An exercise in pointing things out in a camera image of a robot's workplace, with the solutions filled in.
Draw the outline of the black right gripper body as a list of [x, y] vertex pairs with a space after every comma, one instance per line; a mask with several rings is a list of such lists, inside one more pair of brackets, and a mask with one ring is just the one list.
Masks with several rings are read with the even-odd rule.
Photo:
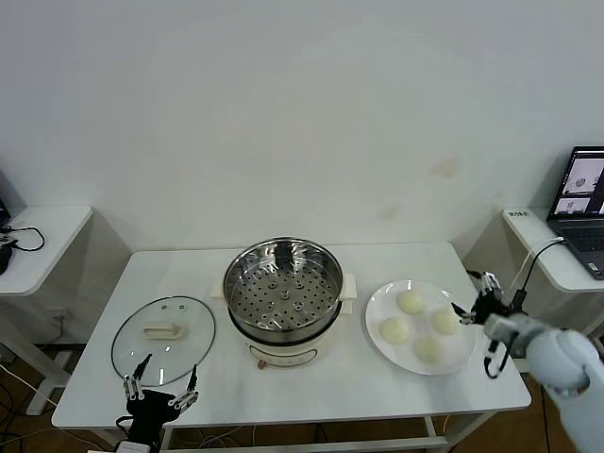
[[472, 307], [473, 323], [483, 326], [491, 315], [508, 316], [508, 307], [502, 301], [499, 289], [481, 290]]

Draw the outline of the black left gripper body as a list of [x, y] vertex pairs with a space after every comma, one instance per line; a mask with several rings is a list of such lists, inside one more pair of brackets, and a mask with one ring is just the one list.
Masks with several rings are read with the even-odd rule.
[[126, 391], [126, 411], [132, 417], [127, 439], [133, 443], [157, 443], [166, 423], [180, 415], [180, 397], [153, 390]]

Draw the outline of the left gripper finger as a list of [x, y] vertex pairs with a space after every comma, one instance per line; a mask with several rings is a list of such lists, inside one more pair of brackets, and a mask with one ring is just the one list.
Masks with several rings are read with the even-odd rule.
[[123, 377], [123, 385], [125, 390], [125, 396], [127, 400], [143, 400], [143, 386], [141, 379], [144, 371], [152, 358], [152, 354], [149, 353], [142, 362], [140, 362], [132, 375], [125, 375]]
[[171, 399], [168, 405], [173, 407], [175, 410], [187, 410], [197, 401], [199, 396], [199, 392], [196, 390], [196, 383], [197, 365], [195, 364], [192, 368], [186, 390], [182, 394], [179, 394]]

